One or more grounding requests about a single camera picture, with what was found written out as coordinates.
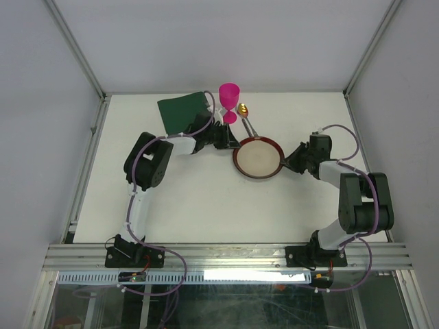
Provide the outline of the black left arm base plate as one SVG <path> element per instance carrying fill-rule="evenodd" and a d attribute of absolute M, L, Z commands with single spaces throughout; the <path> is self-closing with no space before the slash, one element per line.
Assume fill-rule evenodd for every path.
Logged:
<path fill-rule="evenodd" d="M 145 246 L 137 246 L 130 252 L 123 252 L 116 247 L 109 247 L 105 259 L 105 268 L 163 268 L 165 253 Z"/>

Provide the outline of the green placemat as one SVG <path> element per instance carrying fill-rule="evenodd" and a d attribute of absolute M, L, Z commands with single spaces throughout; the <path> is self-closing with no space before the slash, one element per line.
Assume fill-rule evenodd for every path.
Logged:
<path fill-rule="evenodd" d="M 211 117 L 209 103 L 203 92 L 191 93 L 157 101 L 165 132 L 174 135 L 186 132 L 195 123 L 200 129 Z"/>

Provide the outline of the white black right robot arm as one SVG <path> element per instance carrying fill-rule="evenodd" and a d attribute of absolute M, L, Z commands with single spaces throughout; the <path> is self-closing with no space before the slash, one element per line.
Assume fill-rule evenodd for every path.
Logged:
<path fill-rule="evenodd" d="M 339 190 L 337 219 L 316 230 L 306 246 L 307 259 L 323 265 L 331 255 L 347 244 L 389 230 L 394 211 L 384 173 L 365 173 L 341 160 L 332 159 L 332 140 L 324 134 L 312 134 L 282 161 L 294 173 L 309 173 L 315 179 Z"/>

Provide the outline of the red rimmed cream plate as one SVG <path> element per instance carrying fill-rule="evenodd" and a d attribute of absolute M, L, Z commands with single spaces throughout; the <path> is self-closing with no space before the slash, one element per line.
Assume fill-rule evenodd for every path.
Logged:
<path fill-rule="evenodd" d="M 267 137 L 248 137 L 233 151 L 233 164 L 242 175 L 264 180 L 282 169 L 284 152 L 278 143 Z"/>

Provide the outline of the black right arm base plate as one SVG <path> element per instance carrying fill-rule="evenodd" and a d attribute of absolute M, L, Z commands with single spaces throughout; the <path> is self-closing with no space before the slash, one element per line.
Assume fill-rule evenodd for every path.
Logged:
<path fill-rule="evenodd" d="M 285 259 L 287 267 L 304 267 L 315 269 L 317 267 L 335 268 L 347 267 L 345 255 L 341 256 L 338 250 L 325 250 L 308 245 L 285 247 Z"/>

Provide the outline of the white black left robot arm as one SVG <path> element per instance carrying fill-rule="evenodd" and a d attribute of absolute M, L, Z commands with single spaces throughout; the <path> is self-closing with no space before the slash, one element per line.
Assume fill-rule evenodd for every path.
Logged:
<path fill-rule="evenodd" d="M 123 165 L 129 194 L 126 218 L 115 237 L 115 243 L 127 243 L 119 253 L 127 265 L 133 267 L 143 260 L 143 248 L 137 244 L 145 240 L 154 190 L 163 181 L 171 157 L 194 155 L 207 145 L 218 150 L 241 147 L 229 125 L 211 114 L 196 115 L 193 123 L 175 134 L 140 134 Z"/>

